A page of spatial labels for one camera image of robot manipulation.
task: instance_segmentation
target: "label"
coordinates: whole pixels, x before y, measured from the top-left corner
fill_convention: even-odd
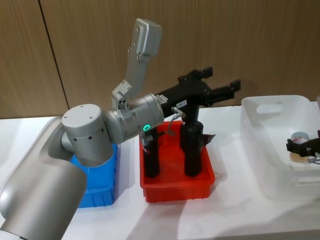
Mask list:
[[[155,97],[156,97],[158,103],[160,103],[160,105],[164,104],[168,101],[168,98],[166,98],[164,95],[156,95]]]
[[[183,100],[183,101],[177,103],[176,107],[179,109],[179,108],[182,108],[185,105],[187,105],[187,100]]]

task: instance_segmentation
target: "green indicator light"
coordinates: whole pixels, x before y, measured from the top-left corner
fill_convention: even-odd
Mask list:
[[[144,125],[144,127],[143,127],[143,131],[148,131],[150,128],[151,128],[150,125],[149,125],[149,124],[146,124],[146,125]]]

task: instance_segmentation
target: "robotic arm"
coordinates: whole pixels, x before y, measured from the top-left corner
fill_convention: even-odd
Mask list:
[[[198,117],[200,105],[208,107],[234,98],[240,82],[210,89],[201,80],[212,76],[212,68],[206,68],[180,77],[177,86],[156,96],[150,93],[129,101],[143,88],[147,64],[158,52],[161,33],[160,25],[136,20],[125,79],[112,91],[112,110],[104,112],[97,105],[79,105],[44,127],[0,194],[0,212],[5,218],[0,237],[63,237],[87,183],[86,174],[70,162],[73,154],[84,166],[102,165],[113,154],[112,143],[144,136],[144,132],[174,113],[188,121]]]

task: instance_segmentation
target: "wooden wall panel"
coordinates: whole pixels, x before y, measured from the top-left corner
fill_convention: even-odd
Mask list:
[[[247,96],[320,94],[318,0],[41,0],[71,107],[111,106],[125,75],[136,18],[163,27],[143,93],[177,83],[193,68],[213,66],[208,84],[242,79]]]
[[[0,118],[67,110],[37,0],[0,0]]]

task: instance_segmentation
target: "white table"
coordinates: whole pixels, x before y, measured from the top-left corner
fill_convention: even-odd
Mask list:
[[[207,145],[216,175],[208,199],[146,203],[135,137],[119,146],[115,203],[78,209],[63,239],[320,239],[320,201],[274,201],[261,193],[240,139],[240,115],[240,106],[200,109],[203,132],[216,134]],[[50,119],[0,120],[0,185]]]

